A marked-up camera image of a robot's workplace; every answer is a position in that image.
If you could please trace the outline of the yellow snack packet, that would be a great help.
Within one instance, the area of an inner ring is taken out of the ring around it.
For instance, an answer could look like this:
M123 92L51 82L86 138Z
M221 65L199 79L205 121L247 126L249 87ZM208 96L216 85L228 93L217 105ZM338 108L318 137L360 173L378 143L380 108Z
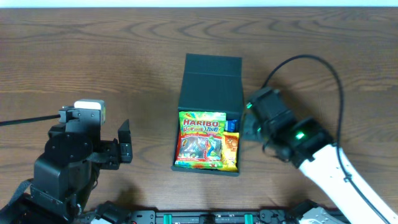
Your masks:
M239 133L224 132L222 147L221 147L221 161L223 171L237 172L237 156L239 147Z

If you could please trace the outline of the Haribo gummy worms bag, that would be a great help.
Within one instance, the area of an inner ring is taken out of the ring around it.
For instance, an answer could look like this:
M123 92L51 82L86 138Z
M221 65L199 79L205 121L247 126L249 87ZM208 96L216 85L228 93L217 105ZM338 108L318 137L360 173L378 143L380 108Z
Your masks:
M208 111L179 112L180 136L175 165L187 169L220 169L226 114Z

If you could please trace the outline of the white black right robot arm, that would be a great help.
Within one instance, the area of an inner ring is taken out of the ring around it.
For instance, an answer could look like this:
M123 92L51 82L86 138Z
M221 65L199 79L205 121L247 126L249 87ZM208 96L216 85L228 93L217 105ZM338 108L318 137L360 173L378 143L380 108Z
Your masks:
M397 214L361 177L343 149L313 118L297 121L279 115L260 120L247 114L243 137L263 140L278 159L291 163L310 179L350 223L397 223Z

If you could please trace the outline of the black gift box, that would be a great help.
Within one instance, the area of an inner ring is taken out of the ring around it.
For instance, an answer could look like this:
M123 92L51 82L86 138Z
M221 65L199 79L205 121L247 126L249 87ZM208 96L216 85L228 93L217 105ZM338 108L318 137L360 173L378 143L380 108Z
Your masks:
M242 130L242 58L186 54L177 111L222 112Z

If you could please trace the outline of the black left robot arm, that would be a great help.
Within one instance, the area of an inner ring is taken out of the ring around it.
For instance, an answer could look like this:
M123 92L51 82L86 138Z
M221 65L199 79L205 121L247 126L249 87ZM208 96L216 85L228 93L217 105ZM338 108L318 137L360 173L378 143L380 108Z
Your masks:
M128 120L112 141L102 141L99 128L79 133L67 131L65 124L53 126L33 178L21 182L1 209L1 223L94 223L109 208L85 212L100 170L117 170L131 161Z

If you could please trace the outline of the blue cookie packet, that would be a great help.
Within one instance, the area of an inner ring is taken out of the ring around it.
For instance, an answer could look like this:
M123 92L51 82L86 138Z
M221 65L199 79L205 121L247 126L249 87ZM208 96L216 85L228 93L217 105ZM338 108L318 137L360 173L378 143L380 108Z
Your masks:
M237 119L226 120L224 130L229 133L238 132L238 120Z

